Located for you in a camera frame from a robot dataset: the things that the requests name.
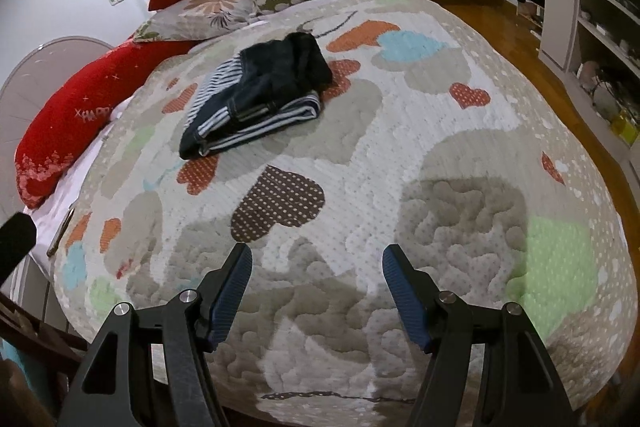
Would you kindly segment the heart patchwork quilt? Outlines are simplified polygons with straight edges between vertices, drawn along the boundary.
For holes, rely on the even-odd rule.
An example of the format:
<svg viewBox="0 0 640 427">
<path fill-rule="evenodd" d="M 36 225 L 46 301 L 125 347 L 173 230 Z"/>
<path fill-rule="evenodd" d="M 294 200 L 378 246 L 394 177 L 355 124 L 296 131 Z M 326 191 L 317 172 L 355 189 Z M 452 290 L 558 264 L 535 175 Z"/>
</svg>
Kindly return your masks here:
<svg viewBox="0 0 640 427">
<path fill-rule="evenodd" d="M 320 116 L 181 159 L 198 87 L 293 31 L 334 72 Z M 226 407 L 283 424 L 407 419 L 428 360 L 384 281 L 390 244 L 471 305 L 519 303 L 573 407 L 634 335 L 634 268 L 596 165 L 511 63 L 428 0 L 306 2 L 158 66 L 85 179 L 55 292 L 92 338 L 116 303 L 166 303 L 236 243 L 254 268 L 209 372 Z"/>
</svg>

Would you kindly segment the floral grey pillow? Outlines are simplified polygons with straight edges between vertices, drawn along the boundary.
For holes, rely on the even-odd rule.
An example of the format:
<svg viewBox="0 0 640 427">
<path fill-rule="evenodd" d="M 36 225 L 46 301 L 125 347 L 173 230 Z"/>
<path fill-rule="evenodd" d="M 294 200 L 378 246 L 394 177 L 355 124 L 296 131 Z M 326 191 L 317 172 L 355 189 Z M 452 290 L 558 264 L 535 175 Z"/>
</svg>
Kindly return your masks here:
<svg viewBox="0 0 640 427">
<path fill-rule="evenodd" d="M 132 37 L 134 42 L 204 41 L 250 23 L 253 0 L 181 0 L 156 11 Z"/>
</svg>

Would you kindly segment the white bed sheet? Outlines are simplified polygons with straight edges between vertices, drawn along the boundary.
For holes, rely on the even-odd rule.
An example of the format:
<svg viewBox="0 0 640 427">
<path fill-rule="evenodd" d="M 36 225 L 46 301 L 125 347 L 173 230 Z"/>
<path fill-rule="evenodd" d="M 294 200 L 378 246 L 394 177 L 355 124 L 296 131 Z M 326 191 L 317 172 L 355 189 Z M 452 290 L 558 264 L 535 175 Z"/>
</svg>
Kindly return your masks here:
<svg viewBox="0 0 640 427">
<path fill-rule="evenodd" d="M 131 100 L 132 96 L 126 98 L 125 101 L 122 101 L 113 109 L 107 125 L 99 132 L 96 139 L 90 143 L 87 150 L 79 156 L 70 166 L 70 169 L 58 180 L 54 192 L 46 201 L 36 210 L 25 210 L 26 213 L 32 216 L 37 229 L 36 245 L 29 251 L 29 256 L 48 279 L 50 279 L 53 270 L 51 256 L 51 253 L 55 251 L 53 244 L 63 232 L 70 210 L 72 210 L 79 197 L 82 184 L 93 161 L 96 160 L 96 156 L 98 156 L 107 135 L 113 128 L 115 121 L 122 116 Z"/>
</svg>

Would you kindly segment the dark wooden chair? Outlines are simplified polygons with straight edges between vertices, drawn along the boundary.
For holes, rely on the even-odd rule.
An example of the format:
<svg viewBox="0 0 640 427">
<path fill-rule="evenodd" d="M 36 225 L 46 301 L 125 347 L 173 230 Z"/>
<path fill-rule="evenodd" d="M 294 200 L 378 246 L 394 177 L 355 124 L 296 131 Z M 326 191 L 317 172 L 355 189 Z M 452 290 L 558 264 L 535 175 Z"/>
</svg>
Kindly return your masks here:
<svg viewBox="0 0 640 427">
<path fill-rule="evenodd" d="M 34 426 L 54 426 L 88 343 L 1 297 L 1 360 L 18 369 L 18 410 Z"/>
</svg>

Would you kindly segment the white tv cabinet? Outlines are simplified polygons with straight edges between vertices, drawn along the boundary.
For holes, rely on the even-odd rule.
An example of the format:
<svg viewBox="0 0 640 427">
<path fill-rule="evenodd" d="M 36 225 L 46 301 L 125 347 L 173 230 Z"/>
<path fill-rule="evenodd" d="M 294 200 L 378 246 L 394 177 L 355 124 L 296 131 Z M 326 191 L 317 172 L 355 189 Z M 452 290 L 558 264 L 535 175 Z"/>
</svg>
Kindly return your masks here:
<svg viewBox="0 0 640 427">
<path fill-rule="evenodd" d="M 539 58 L 638 197 L 638 15 L 617 0 L 544 0 Z"/>
</svg>

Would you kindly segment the navy frog pants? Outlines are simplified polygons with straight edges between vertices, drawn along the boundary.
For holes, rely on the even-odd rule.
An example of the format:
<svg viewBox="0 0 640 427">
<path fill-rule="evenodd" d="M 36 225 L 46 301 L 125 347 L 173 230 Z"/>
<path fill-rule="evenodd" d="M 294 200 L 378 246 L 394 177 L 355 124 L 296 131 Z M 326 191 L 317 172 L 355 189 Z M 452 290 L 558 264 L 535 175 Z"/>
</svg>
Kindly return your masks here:
<svg viewBox="0 0 640 427">
<path fill-rule="evenodd" d="M 182 159 L 218 154 L 319 117 L 333 76 L 317 39 L 295 31 L 222 62 L 198 87 L 179 143 Z"/>
</svg>

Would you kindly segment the white round headboard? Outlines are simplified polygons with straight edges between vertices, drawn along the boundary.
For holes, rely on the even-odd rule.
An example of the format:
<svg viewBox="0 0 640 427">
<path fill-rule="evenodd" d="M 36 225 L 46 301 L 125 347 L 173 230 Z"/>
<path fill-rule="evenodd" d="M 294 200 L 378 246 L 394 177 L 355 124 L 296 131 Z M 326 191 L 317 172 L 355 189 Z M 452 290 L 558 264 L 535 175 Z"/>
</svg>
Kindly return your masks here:
<svg viewBox="0 0 640 427">
<path fill-rule="evenodd" d="M 15 183 L 14 154 L 53 93 L 112 46 L 99 39 L 62 37 L 40 44 L 19 62 L 1 88 L 1 220 L 23 209 Z"/>
</svg>

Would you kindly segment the red long pillow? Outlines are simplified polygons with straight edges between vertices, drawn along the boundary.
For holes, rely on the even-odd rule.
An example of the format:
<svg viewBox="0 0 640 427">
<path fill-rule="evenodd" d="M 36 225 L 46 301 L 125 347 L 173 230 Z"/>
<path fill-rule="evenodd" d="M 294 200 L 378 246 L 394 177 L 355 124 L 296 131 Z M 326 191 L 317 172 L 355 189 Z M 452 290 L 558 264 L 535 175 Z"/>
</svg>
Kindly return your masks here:
<svg viewBox="0 0 640 427">
<path fill-rule="evenodd" d="M 142 87 L 161 62 L 194 46 L 193 41 L 129 39 L 83 67 L 54 92 L 15 150 L 15 182 L 24 206 L 40 207 L 111 121 L 113 109 Z"/>
</svg>

